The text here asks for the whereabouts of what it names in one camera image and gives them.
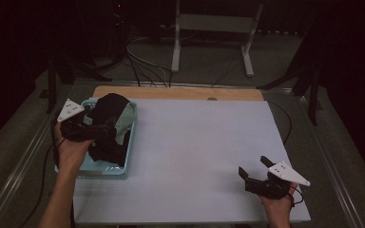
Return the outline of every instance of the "metal leg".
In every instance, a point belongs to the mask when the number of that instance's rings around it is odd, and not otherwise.
[[[179,72],[180,66],[180,0],[176,1],[176,32],[174,37],[173,61],[171,63],[171,71]]]
[[[241,47],[242,60],[244,62],[245,73],[246,73],[247,77],[254,76],[254,70],[253,70],[253,66],[251,65],[249,51],[250,51],[251,44],[253,43],[256,31],[257,31],[257,26],[259,23],[259,18],[260,18],[260,14],[262,12],[262,8],[263,8],[263,4],[259,4],[256,15],[254,16],[254,22],[251,26],[251,30],[250,30],[250,33],[248,36],[248,42],[245,46]]]

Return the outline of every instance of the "hand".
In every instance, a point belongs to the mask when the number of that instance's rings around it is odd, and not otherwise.
[[[297,183],[292,182],[289,194],[293,195]],[[286,228],[290,227],[290,211],[292,210],[292,199],[286,196],[282,199],[268,199],[259,196],[263,206],[265,207],[266,217],[270,222],[270,228]]]
[[[55,132],[58,138],[59,170],[77,175],[81,167],[88,147],[93,141],[72,142],[65,139],[61,133],[61,123],[55,125]]]

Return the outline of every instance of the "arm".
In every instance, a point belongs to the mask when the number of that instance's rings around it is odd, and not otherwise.
[[[289,194],[293,195],[298,187],[296,183],[291,184]],[[268,199],[260,197],[265,207],[266,217],[270,222],[270,228],[290,228],[290,211],[292,210],[292,199],[289,196],[282,199]]]
[[[92,141],[71,142],[65,140],[60,131],[60,123],[55,126],[59,150],[59,171],[52,195],[39,228],[69,227],[69,213],[72,206],[73,192],[79,168]]]

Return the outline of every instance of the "white tabletop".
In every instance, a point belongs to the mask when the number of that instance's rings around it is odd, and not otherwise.
[[[244,191],[238,169],[264,180],[260,156],[290,165],[268,103],[132,101],[138,120],[127,179],[77,180],[78,223],[266,220],[258,196]],[[304,202],[292,210],[291,220],[309,219]]]

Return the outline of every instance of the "dark background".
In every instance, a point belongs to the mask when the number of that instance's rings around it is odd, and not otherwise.
[[[60,47],[92,65],[94,57],[106,54],[97,41],[109,39],[105,31],[114,26],[108,2],[0,1],[0,128],[35,89],[35,78],[47,69],[49,48]],[[244,1],[231,1],[229,8],[220,2],[182,1],[182,10],[221,15],[253,10],[236,7]],[[123,4],[115,10],[125,25],[142,34],[161,37],[160,25],[174,24],[174,1],[113,1],[117,3]],[[322,56],[320,84],[365,161],[365,1],[270,0],[259,32],[276,31],[304,37],[290,70]]]

